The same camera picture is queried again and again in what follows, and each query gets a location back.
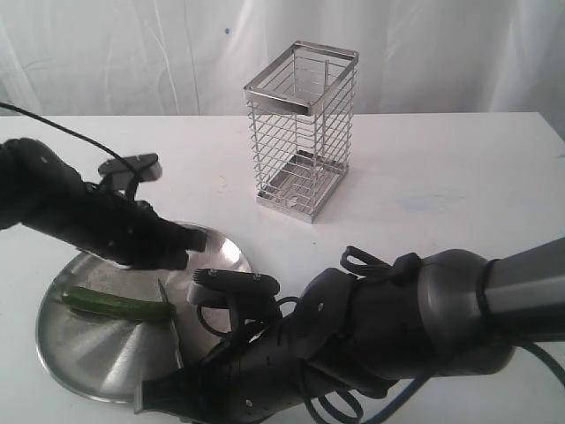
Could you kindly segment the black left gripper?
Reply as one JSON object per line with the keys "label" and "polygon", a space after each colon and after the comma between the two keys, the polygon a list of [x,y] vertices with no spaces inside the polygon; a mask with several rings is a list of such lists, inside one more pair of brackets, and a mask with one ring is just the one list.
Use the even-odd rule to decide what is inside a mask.
{"label": "black left gripper", "polygon": [[89,189],[77,176],[56,179],[56,237],[133,270],[183,270],[186,251],[207,246],[201,228],[169,223],[119,194]]}

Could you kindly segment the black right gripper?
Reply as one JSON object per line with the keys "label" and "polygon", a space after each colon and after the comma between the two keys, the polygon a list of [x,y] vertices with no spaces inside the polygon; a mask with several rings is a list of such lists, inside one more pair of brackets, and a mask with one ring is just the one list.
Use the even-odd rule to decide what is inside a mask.
{"label": "black right gripper", "polygon": [[351,387],[337,361],[345,313],[293,313],[252,342],[223,343],[195,366],[142,381],[133,411],[179,415],[194,423],[262,423],[304,405],[317,423],[327,413],[339,423],[353,414],[333,405],[334,394],[353,405]]}

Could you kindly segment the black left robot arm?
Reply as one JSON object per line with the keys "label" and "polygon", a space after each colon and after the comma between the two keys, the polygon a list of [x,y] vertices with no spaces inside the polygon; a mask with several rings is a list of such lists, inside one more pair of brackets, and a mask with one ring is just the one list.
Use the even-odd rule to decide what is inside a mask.
{"label": "black left robot arm", "polygon": [[1,145],[1,227],[21,224],[131,269],[184,269],[207,245],[204,231],[161,218],[117,174],[86,182],[44,143]]}

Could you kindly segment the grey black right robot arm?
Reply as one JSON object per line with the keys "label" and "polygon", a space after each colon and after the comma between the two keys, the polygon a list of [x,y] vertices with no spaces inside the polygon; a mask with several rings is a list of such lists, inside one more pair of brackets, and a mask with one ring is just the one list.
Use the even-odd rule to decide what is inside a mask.
{"label": "grey black right robot arm", "polygon": [[503,259],[451,249],[386,263],[348,246],[339,268],[318,274],[283,313],[271,276],[198,269],[191,302],[225,309],[231,329],[202,360],[142,382],[136,413],[192,423],[261,423],[303,405],[317,423],[362,423],[361,397],[390,418],[434,377],[491,375],[515,349],[536,356],[564,338],[564,242]]}

